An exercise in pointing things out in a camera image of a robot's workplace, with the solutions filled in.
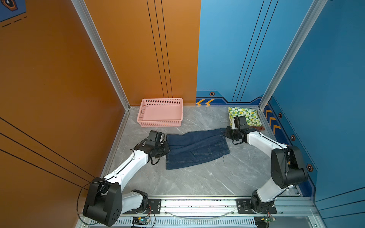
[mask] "mounting plate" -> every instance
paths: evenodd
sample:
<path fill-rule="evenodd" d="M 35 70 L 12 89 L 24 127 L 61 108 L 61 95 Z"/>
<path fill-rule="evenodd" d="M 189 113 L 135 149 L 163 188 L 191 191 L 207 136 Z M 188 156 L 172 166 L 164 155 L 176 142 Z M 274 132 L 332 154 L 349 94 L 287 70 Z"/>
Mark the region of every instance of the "mounting plate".
<path fill-rule="evenodd" d="M 258 214 L 258 215 L 265 214 L 265 212 L 256 213 L 252 209 L 250 209 L 249 208 L 250 201 L 251 201 L 251 199 L 236 199 L 237 210 L 238 210 L 239 214 Z M 272 203 L 272 205 L 274 205 L 274 206 L 269 207 L 269 213 L 276 214 L 277 211 L 276 211 L 275 204 Z"/>
<path fill-rule="evenodd" d="M 155 215 L 160 214 L 161 211 L 161 199 L 148 199 L 148 204 L 147 206 L 151 206 L 151 210 Z M 138 214 L 136 210 L 130 210 L 127 211 L 126 213 L 124 213 L 124 215 L 141 215 Z"/>

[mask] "white cable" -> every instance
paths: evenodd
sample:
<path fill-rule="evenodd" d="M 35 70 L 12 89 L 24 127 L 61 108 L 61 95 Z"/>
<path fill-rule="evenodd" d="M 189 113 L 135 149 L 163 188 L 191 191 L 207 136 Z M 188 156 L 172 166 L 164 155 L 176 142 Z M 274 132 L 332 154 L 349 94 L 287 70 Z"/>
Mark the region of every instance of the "white cable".
<path fill-rule="evenodd" d="M 170 212 L 167 212 L 167 211 L 165 211 L 165 212 L 166 212 L 167 214 L 169 214 L 169 215 L 172 215 L 172 216 L 174 216 L 174 217 L 176 217 L 176 218 L 180 218 L 180 219 L 187 219 L 187 220 L 216 220 L 216 219 L 220 219 L 220 218 L 222 218 L 222 217 L 224 217 L 224 216 L 226 216 L 226 215 L 228 215 L 228 214 L 231 214 L 231 213 L 232 213 L 232 212 L 234 212 L 234 211 L 227 212 L 227 213 L 225 213 L 224 215 L 220 215 L 220 216 L 216 216 L 216 217 L 201 218 L 201 219 L 194 219 L 194 218 L 182 217 L 182 216 L 177 216 L 177 215 L 171 214 Z"/>

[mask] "yellow chevron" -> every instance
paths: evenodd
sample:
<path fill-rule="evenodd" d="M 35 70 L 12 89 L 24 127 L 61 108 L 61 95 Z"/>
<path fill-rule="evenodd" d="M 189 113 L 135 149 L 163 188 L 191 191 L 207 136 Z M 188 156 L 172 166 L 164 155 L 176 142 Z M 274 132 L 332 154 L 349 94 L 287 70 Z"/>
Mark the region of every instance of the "yellow chevron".
<path fill-rule="evenodd" d="M 207 103 L 205 103 L 206 105 L 210 105 L 210 102 L 214 101 L 214 99 L 211 99 L 210 101 L 208 101 Z"/>
<path fill-rule="evenodd" d="M 275 134 L 275 129 L 276 129 L 276 128 L 281 129 L 281 127 L 280 127 L 280 126 L 278 126 L 278 125 L 275 125 L 275 124 L 274 124 L 274 134 Z"/>
<path fill-rule="evenodd" d="M 272 113 L 271 110 L 266 110 L 266 119 L 268 118 L 268 112 L 271 112 Z"/>
<path fill-rule="evenodd" d="M 198 103 L 196 103 L 197 105 L 201 105 L 200 102 L 204 101 L 205 99 L 201 99 Z"/>
<path fill-rule="evenodd" d="M 271 121 L 276 120 L 274 117 L 270 117 L 269 125 L 271 126 Z"/>

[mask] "blue wall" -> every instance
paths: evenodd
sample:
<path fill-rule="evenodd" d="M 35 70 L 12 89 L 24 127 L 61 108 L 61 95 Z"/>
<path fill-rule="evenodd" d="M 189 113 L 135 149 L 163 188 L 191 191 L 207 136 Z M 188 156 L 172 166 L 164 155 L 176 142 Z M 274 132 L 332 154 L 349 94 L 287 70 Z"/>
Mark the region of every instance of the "blue wall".
<path fill-rule="evenodd" d="M 0 22 L 26 12 L 25 0 L 16 0 L 15 3 L 18 9 L 11 11 L 0 2 Z"/>
<path fill-rule="evenodd" d="M 197 90 L 216 90 L 228 102 L 262 96 L 311 4 L 312 0 L 202 0 Z"/>
<path fill-rule="evenodd" d="M 316 164 L 315 201 L 328 227 L 365 212 L 364 22 L 365 1 L 328 1 L 274 93 Z"/>

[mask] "pocket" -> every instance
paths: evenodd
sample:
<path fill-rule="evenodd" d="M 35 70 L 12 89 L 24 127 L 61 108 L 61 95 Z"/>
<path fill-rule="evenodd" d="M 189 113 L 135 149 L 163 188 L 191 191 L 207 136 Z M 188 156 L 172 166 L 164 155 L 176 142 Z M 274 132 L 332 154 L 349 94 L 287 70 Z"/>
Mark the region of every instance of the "pocket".
<path fill-rule="evenodd" d="M 212 150 L 210 146 L 205 146 L 205 147 L 199 147 L 198 149 L 193 150 L 191 153 L 193 155 L 210 155 L 212 154 Z"/>
<path fill-rule="evenodd" d="M 224 142 L 219 142 L 219 143 L 216 143 L 215 145 L 216 146 L 223 146 L 224 145 Z"/>

